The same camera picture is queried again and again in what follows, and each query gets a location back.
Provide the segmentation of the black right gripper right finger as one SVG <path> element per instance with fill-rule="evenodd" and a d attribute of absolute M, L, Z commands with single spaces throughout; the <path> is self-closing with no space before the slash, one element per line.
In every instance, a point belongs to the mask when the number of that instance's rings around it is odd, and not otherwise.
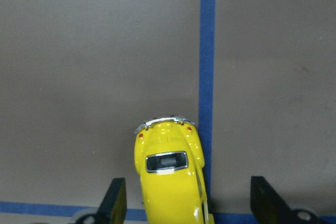
<path fill-rule="evenodd" d="M 300 223 L 295 212 L 263 176 L 251 177 L 250 208 L 258 223 Z"/>

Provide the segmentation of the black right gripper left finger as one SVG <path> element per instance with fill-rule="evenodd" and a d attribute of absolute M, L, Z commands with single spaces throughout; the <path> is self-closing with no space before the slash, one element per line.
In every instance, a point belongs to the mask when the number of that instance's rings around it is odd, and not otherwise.
<path fill-rule="evenodd" d="M 125 178 L 114 178 L 96 212 L 96 223 L 122 224 L 126 213 Z"/>

